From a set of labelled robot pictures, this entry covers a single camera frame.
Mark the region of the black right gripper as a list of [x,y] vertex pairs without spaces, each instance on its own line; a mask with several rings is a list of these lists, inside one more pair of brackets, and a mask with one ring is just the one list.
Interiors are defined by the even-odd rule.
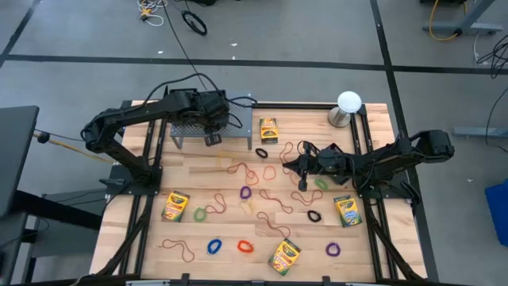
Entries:
[[307,191],[307,175],[309,172],[316,172],[318,167],[318,154],[320,150],[309,141],[302,141],[302,153],[299,159],[283,163],[283,173],[296,172],[300,175],[298,182],[299,191]]

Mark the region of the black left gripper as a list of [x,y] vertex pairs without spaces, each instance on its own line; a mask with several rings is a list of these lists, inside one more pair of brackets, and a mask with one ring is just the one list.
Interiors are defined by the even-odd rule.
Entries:
[[199,94],[201,104],[205,112],[201,121],[205,132],[206,146],[221,143],[220,129],[226,127],[229,122],[229,104],[225,96],[225,90],[203,91]]

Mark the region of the yellow green Crayola crayon box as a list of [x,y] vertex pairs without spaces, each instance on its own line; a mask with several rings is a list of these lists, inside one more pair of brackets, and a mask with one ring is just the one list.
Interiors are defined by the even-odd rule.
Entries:
[[285,238],[270,256],[268,264],[281,276],[285,276],[301,252],[302,250],[296,244]]
[[353,197],[344,195],[334,198],[333,201],[343,227],[355,226],[362,223],[358,206]]
[[172,191],[167,197],[164,208],[161,212],[162,219],[181,222],[183,213],[190,201],[191,197],[178,191]]
[[262,144],[277,144],[279,128],[276,118],[260,119],[260,139]]

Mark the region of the dark grey desk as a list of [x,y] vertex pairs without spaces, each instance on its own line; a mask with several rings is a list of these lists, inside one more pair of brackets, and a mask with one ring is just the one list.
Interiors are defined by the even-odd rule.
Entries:
[[10,212],[38,113],[38,106],[0,108],[0,218]]

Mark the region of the grey perforated metal shelf riser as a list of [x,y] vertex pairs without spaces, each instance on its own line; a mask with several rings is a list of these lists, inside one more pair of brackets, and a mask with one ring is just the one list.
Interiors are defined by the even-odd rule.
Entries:
[[[229,99],[234,99],[236,104],[229,104],[229,116],[227,117],[229,124],[213,132],[213,135],[219,134],[221,138],[245,138],[247,141],[247,149],[252,149],[252,108],[242,107],[241,105],[252,105],[250,99],[252,92],[233,92],[227,95]],[[187,137],[201,138],[208,137],[202,126],[177,126],[171,125],[170,138],[178,149],[183,147],[183,139]]]

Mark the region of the yellow rod with black knob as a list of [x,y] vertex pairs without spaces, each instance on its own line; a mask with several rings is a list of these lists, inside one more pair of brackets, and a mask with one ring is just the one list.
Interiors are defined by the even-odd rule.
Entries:
[[88,157],[88,158],[96,160],[96,161],[100,161],[102,163],[108,163],[108,164],[113,164],[114,163],[114,160],[110,160],[110,159],[106,159],[106,158],[99,157],[99,156],[96,156],[96,155],[92,155],[92,154],[89,154],[89,153],[86,153],[86,152],[82,151],[81,149],[76,148],[75,146],[68,145],[66,143],[63,143],[62,141],[54,140],[54,139],[52,139],[52,134],[51,133],[48,133],[48,132],[45,132],[45,131],[37,129],[37,131],[33,134],[33,136],[41,144],[50,143],[52,145],[57,145],[59,147],[71,150],[72,152],[79,153],[79,154],[81,154],[81,155],[83,155],[85,157]]

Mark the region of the grey metal floor bar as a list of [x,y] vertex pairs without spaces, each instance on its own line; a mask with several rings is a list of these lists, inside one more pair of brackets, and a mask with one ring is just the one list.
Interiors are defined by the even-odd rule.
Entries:
[[455,127],[453,134],[457,137],[492,137],[508,139],[508,129],[492,127]]

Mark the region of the blue plastic bin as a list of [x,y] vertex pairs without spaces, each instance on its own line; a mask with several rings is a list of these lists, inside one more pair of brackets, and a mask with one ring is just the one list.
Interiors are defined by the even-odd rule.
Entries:
[[508,247],[508,179],[485,190],[487,204],[501,245]]

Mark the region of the grey metal table base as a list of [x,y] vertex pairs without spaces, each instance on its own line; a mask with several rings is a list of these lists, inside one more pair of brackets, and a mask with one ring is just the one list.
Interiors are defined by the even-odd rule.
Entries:
[[[462,35],[495,35],[502,32],[501,25],[479,22],[479,18],[495,2],[495,0],[472,0],[468,8],[468,0],[419,0],[421,4],[432,4],[429,20],[422,29],[430,34],[447,34],[449,38]],[[434,16],[439,4],[446,6],[459,6],[465,10],[465,15],[459,21],[434,21]]]

